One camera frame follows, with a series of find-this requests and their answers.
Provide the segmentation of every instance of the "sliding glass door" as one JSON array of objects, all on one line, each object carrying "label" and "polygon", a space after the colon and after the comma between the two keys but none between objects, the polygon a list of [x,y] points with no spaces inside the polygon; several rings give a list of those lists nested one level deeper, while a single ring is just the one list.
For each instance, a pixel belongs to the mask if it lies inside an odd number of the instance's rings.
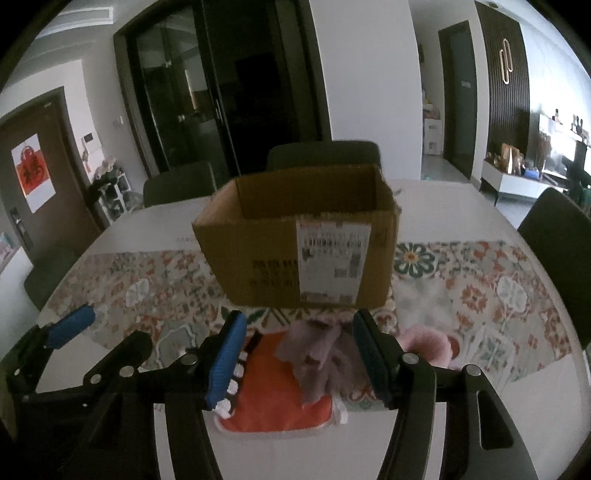
[{"label": "sliding glass door", "polygon": [[292,0],[197,0],[172,11],[162,5],[168,10],[126,35],[160,171],[208,161],[223,185],[264,171],[276,145],[319,140]]}]

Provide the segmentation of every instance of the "tile floor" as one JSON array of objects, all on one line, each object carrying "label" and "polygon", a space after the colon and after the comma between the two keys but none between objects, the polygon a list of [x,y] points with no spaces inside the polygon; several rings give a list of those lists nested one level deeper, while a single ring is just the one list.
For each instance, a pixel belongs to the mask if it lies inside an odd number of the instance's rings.
[{"label": "tile floor", "polygon": [[[437,155],[423,155],[421,179],[470,183],[470,180],[460,173],[456,167],[445,160],[445,158]],[[483,195],[491,203],[495,202],[494,194],[483,193]],[[511,225],[517,228],[527,215],[527,212],[530,211],[532,205],[533,202],[528,202],[527,200],[502,198],[496,204],[496,207],[510,221]]]}]

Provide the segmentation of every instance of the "cardboard box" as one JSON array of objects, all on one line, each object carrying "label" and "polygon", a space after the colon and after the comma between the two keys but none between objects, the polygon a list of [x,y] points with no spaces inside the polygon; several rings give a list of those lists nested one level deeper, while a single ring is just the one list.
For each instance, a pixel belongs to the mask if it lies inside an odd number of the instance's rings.
[{"label": "cardboard box", "polygon": [[237,305],[376,308],[399,217],[374,165],[289,168],[232,180],[193,230]]},{"label": "cardboard box", "polygon": [[427,155],[441,155],[443,151],[443,123],[441,120],[424,120],[423,152]]}]

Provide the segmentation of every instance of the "brown front door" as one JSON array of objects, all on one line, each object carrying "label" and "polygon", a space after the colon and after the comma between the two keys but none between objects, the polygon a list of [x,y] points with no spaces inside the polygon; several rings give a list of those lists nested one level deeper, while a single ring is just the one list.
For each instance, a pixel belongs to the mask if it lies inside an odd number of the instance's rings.
[{"label": "brown front door", "polygon": [[33,264],[55,244],[79,255],[100,234],[72,170],[59,97],[34,101],[0,124],[0,195]]}]

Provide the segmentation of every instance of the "patterned placemat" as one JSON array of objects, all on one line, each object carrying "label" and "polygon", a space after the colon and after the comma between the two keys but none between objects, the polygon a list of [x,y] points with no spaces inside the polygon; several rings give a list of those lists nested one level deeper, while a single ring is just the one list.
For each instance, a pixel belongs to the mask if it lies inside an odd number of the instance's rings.
[{"label": "patterned placemat", "polygon": [[[185,348],[218,332],[235,308],[247,315],[250,331],[263,333],[333,311],[235,307],[203,254],[182,250],[82,258],[46,308],[62,317],[83,303],[93,304],[97,314],[85,335],[106,348],[134,330],[151,335],[148,369],[170,365]],[[479,365],[499,392],[570,353],[531,262],[502,241],[399,244],[388,300],[372,314],[393,335],[417,322],[445,331],[456,355],[452,366]],[[352,410],[383,408],[370,386],[344,400]]]}]

